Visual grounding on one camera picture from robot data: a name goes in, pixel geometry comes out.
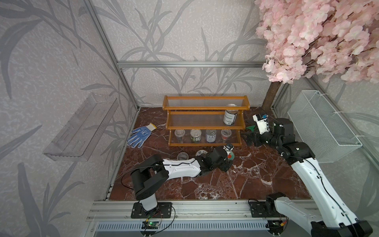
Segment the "tomato lid jar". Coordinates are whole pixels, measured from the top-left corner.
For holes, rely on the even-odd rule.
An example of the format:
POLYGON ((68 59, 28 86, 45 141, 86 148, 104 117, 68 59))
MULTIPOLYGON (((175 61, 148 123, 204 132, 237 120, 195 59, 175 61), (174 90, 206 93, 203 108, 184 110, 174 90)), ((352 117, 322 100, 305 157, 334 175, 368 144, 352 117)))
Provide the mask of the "tomato lid jar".
POLYGON ((235 158, 234 152, 233 151, 228 151, 227 153, 228 153, 228 160, 229 161, 233 161, 234 158, 235 158))
POLYGON ((208 151, 206 151, 206 150, 198 150, 195 155, 196 156, 201 156, 201 155, 204 155, 204 154, 208 154, 208 151))

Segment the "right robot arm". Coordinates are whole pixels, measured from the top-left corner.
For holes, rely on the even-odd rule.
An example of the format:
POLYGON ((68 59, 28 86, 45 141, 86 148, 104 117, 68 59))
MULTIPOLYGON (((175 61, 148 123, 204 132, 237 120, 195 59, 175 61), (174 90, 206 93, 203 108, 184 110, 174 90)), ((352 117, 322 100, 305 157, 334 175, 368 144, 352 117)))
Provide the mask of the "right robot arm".
POLYGON ((268 195, 265 201, 249 203, 253 217, 284 216, 313 237, 368 237, 373 229, 360 220, 339 197, 315 158, 311 148, 295 140, 294 125, 286 118, 275 119, 270 127, 267 115, 254 115, 256 131, 244 135, 248 145, 269 145, 297 173, 313 198, 319 214, 301 207, 285 194, 268 195))

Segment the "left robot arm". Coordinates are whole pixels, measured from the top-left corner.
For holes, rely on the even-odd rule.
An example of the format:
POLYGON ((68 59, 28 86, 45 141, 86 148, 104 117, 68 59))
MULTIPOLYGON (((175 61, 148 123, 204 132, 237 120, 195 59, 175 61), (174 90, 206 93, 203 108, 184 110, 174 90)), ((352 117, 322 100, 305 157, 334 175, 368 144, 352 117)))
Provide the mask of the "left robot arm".
POLYGON ((233 164, 233 149, 227 144, 184 161, 163 159, 159 154, 149 157, 130 171, 136 200, 144 211, 156 210, 156 191, 167 180, 205 176, 216 169, 227 172, 233 164))

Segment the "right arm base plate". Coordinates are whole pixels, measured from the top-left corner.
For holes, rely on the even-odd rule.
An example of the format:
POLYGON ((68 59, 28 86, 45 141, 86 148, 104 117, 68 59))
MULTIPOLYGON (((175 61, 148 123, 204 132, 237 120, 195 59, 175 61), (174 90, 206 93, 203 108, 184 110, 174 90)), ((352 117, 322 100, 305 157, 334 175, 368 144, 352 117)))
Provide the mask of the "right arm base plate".
POLYGON ((274 214, 269 213, 266 210, 266 205, 264 201, 258 201, 256 199, 249 199, 248 205, 250 207, 250 212, 253 218, 271 218, 275 217, 274 214))

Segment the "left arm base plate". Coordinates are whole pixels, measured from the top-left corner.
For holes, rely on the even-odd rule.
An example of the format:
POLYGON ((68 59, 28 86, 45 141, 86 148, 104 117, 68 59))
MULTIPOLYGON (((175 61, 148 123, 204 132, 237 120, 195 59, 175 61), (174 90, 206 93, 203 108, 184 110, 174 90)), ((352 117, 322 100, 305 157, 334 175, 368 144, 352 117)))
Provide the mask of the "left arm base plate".
POLYGON ((172 203, 171 202, 158 202, 157 207, 150 211, 146 211, 140 202, 133 204, 131 218, 132 219, 152 219, 152 218, 171 218, 172 203))

